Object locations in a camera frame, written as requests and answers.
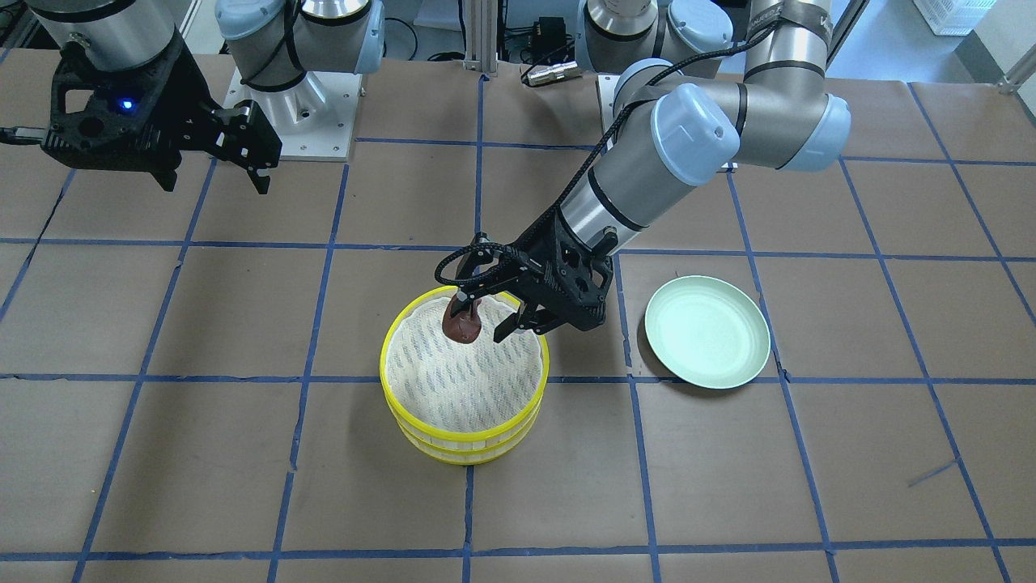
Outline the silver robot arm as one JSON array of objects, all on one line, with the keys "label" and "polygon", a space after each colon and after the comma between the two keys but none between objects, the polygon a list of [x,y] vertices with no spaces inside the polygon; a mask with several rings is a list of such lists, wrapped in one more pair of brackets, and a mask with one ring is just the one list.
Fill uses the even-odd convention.
[{"label": "silver robot arm", "polygon": [[[244,170],[269,191],[289,125],[329,121],[316,74],[367,74],[381,60],[384,7],[379,1],[219,1],[219,33],[248,89],[230,107],[217,103],[185,38],[162,1],[30,1],[60,58],[44,128],[3,128],[2,141],[39,147],[71,169],[147,174],[175,188],[184,151],[203,151]],[[588,331],[605,321],[615,235],[592,246],[563,218],[585,163],[540,218],[503,245],[478,233],[436,267],[456,289],[444,333],[469,343],[478,307],[506,292],[517,313],[495,327],[495,341],[518,330],[544,334],[568,324]]]},{"label": "silver robot arm", "polygon": [[[31,1],[59,45],[52,113],[42,149],[75,169],[134,171],[176,185],[182,151],[206,151],[269,188],[287,125],[275,96],[303,97],[295,123],[321,115],[308,89],[315,72],[378,70],[384,45],[380,1],[219,1],[251,99],[219,107],[163,1]],[[558,201],[514,242],[529,249],[556,230],[607,254],[630,242],[729,161],[818,171],[843,150],[851,115],[826,95],[828,4],[758,1],[744,45],[740,83],[692,77],[699,60],[728,56],[691,40],[681,16],[701,23],[707,1],[582,1],[578,64],[615,71],[612,148],[584,164]]]}]

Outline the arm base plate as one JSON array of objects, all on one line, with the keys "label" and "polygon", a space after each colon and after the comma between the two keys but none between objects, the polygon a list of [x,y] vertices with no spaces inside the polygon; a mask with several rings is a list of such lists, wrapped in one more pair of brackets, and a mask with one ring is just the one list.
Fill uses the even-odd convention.
[{"label": "arm base plate", "polygon": [[346,163],[355,132],[363,75],[310,71],[295,87],[262,92],[244,85],[234,70],[226,107],[255,100],[282,143],[282,161]]},{"label": "arm base plate", "polygon": [[617,110],[614,109],[615,96],[618,91],[620,74],[599,74],[597,80],[598,100],[601,115],[601,130],[610,129],[614,124]]}]

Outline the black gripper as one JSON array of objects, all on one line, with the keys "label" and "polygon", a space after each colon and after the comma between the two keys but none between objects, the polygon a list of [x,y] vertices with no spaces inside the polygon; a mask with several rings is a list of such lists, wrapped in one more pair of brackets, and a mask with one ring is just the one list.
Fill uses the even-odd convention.
[{"label": "black gripper", "polygon": [[259,103],[217,109],[184,38],[174,33],[150,62],[102,71],[67,41],[51,85],[45,154],[74,169],[153,174],[173,192],[182,151],[206,151],[240,167],[267,195],[282,141]]},{"label": "black gripper", "polygon": [[612,226],[592,235],[591,246],[585,246],[560,211],[552,211],[511,247],[517,253],[503,254],[503,269],[478,285],[479,296],[460,288],[455,291],[450,302],[452,324],[481,325],[480,296],[500,292],[521,303],[495,327],[495,343],[519,331],[544,336],[565,324],[580,331],[603,324],[614,276]]}]

